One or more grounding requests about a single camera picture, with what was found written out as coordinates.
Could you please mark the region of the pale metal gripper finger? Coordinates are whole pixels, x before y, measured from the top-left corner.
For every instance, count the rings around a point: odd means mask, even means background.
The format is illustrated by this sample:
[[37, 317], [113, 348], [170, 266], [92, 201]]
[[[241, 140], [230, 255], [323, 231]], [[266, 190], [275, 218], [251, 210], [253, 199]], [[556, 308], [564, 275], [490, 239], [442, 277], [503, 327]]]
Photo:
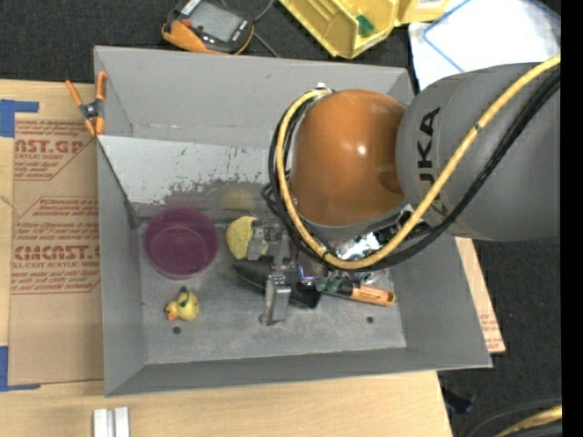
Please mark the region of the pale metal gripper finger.
[[273, 272], [266, 281], [261, 324], [271, 326], [286, 319], [292, 286], [282, 272]]
[[247, 259], [263, 256], [275, 257], [283, 239], [283, 230], [278, 226], [257, 226], [252, 228], [252, 236], [247, 246]]

